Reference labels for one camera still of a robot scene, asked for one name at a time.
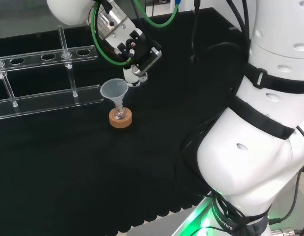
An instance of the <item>funnel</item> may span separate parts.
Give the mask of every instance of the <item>funnel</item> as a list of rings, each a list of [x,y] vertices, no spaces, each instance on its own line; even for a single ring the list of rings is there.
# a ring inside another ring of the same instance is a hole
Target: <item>funnel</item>
[[[127,91],[127,83],[122,79],[108,80],[101,87],[102,96],[116,105],[116,108],[110,112],[110,123],[116,128],[127,127],[132,122],[131,111],[122,105],[122,99]]]

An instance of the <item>black table surface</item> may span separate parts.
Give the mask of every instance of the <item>black table surface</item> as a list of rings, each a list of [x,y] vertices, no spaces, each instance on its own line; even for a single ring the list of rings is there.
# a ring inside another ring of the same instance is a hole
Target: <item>black table surface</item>
[[[149,70],[148,83],[130,88],[124,98],[133,113],[129,128],[109,125],[113,103],[106,100],[0,120],[1,236],[114,236],[201,200],[175,183],[173,165],[187,132],[225,107],[242,78],[237,48],[205,49],[221,42],[240,44],[241,37],[213,9],[201,11],[200,60],[192,64],[192,24],[191,12],[179,13],[168,28],[149,29],[163,46],[163,56]],[[65,33],[69,47],[93,44],[87,27]],[[0,39],[1,56],[57,48],[57,31]],[[122,68],[101,56],[76,63],[74,71],[78,87],[122,78]],[[70,86],[64,66],[8,76],[16,96]],[[1,98],[6,93],[0,81]],[[186,171],[180,178],[196,185]]]

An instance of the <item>green light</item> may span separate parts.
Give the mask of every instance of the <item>green light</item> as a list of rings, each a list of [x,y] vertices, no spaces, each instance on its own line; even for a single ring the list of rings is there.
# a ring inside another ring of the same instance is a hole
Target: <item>green light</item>
[[[210,222],[210,220],[209,220],[209,218],[206,216],[205,218],[203,218],[202,219],[202,222],[201,222],[201,227],[203,228],[203,229],[201,229],[197,234],[196,234],[196,236],[197,235],[207,235],[207,228],[206,227],[208,227],[208,226],[210,226],[211,225],[211,222]]]
[[[199,209],[194,210],[194,211],[189,215],[189,217],[188,217],[188,219],[187,219],[187,222],[188,222],[188,223],[193,222],[193,221],[196,219],[196,217],[197,217],[201,212],[202,212],[202,209],[201,209],[201,210],[199,210]]]

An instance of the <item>plastic funnel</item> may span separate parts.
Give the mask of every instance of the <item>plastic funnel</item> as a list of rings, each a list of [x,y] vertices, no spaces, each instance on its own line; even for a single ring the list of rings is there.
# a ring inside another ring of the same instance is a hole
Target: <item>plastic funnel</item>
[[[119,104],[128,91],[127,83],[122,79],[112,79],[105,82],[101,87],[101,94],[104,98]]]

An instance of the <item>robot end effector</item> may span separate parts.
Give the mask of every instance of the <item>robot end effector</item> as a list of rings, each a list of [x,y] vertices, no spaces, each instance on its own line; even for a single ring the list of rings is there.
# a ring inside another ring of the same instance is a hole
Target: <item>robot end effector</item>
[[[137,29],[113,0],[100,2],[98,36],[125,60],[134,50],[133,60],[124,67],[124,76],[129,86],[137,87],[140,80],[146,80],[146,71],[162,56],[161,46]],[[94,3],[93,0],[47,0],[51,12],[67,25],[82,24]]]

